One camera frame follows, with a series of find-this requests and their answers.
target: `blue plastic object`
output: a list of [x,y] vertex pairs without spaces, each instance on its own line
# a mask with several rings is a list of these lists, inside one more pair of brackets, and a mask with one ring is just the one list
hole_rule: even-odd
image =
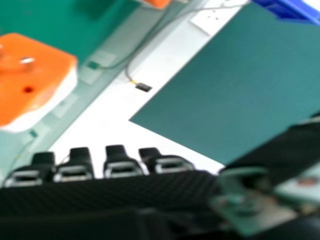
[[303,0],[253,0],[280,20],[320,26],[320,10]]

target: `orange and white object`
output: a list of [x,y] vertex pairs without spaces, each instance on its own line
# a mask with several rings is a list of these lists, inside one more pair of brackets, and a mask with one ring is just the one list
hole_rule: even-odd
[[0,130],[31,128],[77,85],[77,58],[10,33],[0,36]]
[[164,9],[166,6],[168,6],[172,0],[138,0],[143,3],[150,4],[151,6],[157,8],[157,9]]

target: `socket hole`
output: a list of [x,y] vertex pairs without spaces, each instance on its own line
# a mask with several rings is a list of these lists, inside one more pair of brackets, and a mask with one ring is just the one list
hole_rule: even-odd
[[23,89],[23,92],[26,93],[26,94],[32,93],[33,91],[34,91],[34,88],[32,86],[26,86]]

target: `orange plastic object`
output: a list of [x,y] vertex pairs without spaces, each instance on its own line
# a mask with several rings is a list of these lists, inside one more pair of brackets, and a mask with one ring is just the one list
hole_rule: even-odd
[[145,0],[147,3],[155,6],[158,9],[163,9],[168,6],[172,0]]
[[[34,62],[24,64],[24,58]],[[77,58],[17,33],[0,37],[0,126],[41,108],[57,88]]]

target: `green surface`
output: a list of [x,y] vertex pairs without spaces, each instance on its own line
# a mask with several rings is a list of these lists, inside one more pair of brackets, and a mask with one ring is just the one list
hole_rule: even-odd
[[26,35],[83,63],[138,5],[132,0],[0,0],[0,35]]
[[319,110],[319,41],[251,4],[132,121],[227,164]]

